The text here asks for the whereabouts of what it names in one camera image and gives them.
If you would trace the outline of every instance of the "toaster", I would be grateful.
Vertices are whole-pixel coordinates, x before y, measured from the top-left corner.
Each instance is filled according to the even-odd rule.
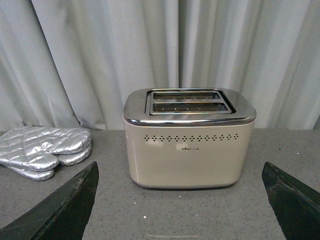
[[[256,110],[230,89],[149,88],[128,96],[123,120],[138,185],[211,188],[239,179]]]

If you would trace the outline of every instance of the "cream toaster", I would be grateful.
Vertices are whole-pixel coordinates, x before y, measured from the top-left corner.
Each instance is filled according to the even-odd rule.
[[[256,110],[229,89],[141,89],[128,96],[123,120],[137,184],[211,188],[238,180]]]

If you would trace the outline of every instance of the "oven mitt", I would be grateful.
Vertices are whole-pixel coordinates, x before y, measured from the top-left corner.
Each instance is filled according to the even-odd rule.
[[[73,153],[69,155],[57,155],[57,158],[59,159],[59,162],[61,165],[64,166],[72,166],[75,164],[78,164],[82,162],[84,159],[86,159],[91,152],[91,143],[88,145],[88,147],[78,153]],[[44,181],[49,178],[51,178],[54,175],[54,170],[51,169],[49,171],[32,171],[32,170],[26,170],[26,169],[20,169],[13,166],[7,166],[7,168],[11,169],[12,171],[20,174],[21,176],[24,176],[28,179],[36,180],[36,181]]]
[[[51,177],[59,163],[77,164],[90,151],[91,135],[84,128],[20,126],[0,137],[0,164],[25,177],[33,172]]]

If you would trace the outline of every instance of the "speckled countertop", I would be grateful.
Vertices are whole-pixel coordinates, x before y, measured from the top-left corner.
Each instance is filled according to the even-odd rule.
[[[238,182],[203,190],[141,188],[129,175],[124,131],[92,131],[90,157],[58,166],[49,180],[29,180],[0,166],[0,228],[92,161],[100,177],[83,240],[284,240],[262,169],[269,161],[320,191],[320,130],[255,129]]]

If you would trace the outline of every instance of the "stainless steel toaster top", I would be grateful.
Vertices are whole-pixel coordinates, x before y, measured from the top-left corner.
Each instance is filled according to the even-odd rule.
[[[224,88],[162,88],[134,91],[123,119],[136,126],[198,127],[252,123],[254,107],[238,92]]]

